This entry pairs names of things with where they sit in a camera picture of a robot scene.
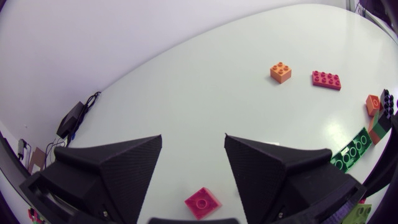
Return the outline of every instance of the red lego brick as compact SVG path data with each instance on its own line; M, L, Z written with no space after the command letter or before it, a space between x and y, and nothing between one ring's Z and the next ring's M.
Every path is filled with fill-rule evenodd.
M368 134L371 137L373 144L379 143L380 137L376 134L376 132L374 132L373 130L370 130L368 132Z
M366 107L368 109L368 115L374 116L376 111L380 109L380 100L378 96L369 95L366 99Z
M332 75L331 73L318 71L312 72L312 85L331 88L339 91L341 89L341 83L338 75Z
M283 83L292 76L292 69L284 65L282 62L272 66L270 69L271 77L279 83Z
M198 192L186 199L185 204L197 220L201 220L222 206L206 187L202 187Z

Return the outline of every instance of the lego stud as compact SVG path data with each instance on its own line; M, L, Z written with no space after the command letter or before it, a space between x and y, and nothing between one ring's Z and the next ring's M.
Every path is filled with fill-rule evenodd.
M365 136L361 136L361 143L362 143L362 144L366 144L367 141L368 141L368 140L366 140L366 137L365 137Z
M336 166L338 169L342 169L342 168L343 168L343 163L342 163L342 161L336 161L336 162L335 162L335 166Z
M206 201L205 199L199 199L199 200L197 201L197 207L198 207L199 209L204 209L204 208L206 208L206 207L207 207L207 201Z
M373 100L373 105L374 105L375 107L379 107L379 102L377 102L377 100L375 99L375 100Z
M354 149L354 147L352 147L351 149L349 149L349 154L354 157L356 156L356 149Z
M357 210L357 212L358 212L358 215L361 215L362 213L363 213L363 208L359 208L358 210Z
M356 147L356 150L359 151L362 149L362 144L360 142L357 142L357 143L355 143L355 147Z
M350 157L349 157L348 154L345 154L345 155L343 156L343 162L344 162L344 163L349 162L349 159L350 159Z

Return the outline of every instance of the black device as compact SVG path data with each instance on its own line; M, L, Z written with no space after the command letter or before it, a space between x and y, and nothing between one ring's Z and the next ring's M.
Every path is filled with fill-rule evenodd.
M28 170L22 165L18 157L15 155L7 139L5 139L0 132L0 169L6 179L16 192L28 202L25 195L22 193L19 185L30 177Z
M391 117L391 122L391 135L386 147L372 172L363 183L367 188L364 198L390 184L386 194L369 220L369 224L390 223L396 219L395 212L398 206L398 113Z
M161 136L57 147L57 160L21 189L50 223L136 223L161 148Z
M226 135L224 145L246 219L339 223L366 189L330 164L331 150L298 150Z
M61 138L67 137L76 127L76 124L83 111L84 104L79 101L72 110L61 120L57 135Z
M166 220L162 218L151 218L148 224L239 224L234 218L227 218L224 220L209 220L209 221L184 221L184 220Z

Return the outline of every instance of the dark green lego brick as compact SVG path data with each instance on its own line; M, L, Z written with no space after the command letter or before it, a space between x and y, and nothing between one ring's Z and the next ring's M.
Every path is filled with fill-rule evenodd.
M366 223L368 215L370 214L372 205L357 204L351 212L343 219L341 224L362 224Z
M378 117L379 117L379 112L377 111L374 117L372 118L373 122L371 121L372 124L371 130L373 130L379 136L379 138L382 139L387 134L387 131L384 130L384 128L379 124Z
M363 128L347 146L331 158L330 162L339 168L339 170L347 172L371 144L371 137L366 128Z

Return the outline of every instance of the white table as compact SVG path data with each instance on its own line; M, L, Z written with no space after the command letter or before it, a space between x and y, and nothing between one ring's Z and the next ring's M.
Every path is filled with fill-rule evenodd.
M292 68L281 85L269 75L279 61ZM188 40L111 85L70 146L161 134L139 223L193 220L183 201L203 186L223 204L206 219L246 223L224 134L336 153L368 127L368 94L387 88L398 98L397 62L396 43L352 12L316 4L263 12ZM338 74L341 91L313 86L313 70ZM363 182L388 136L349 174ZM373 210L383 193L368 200Z

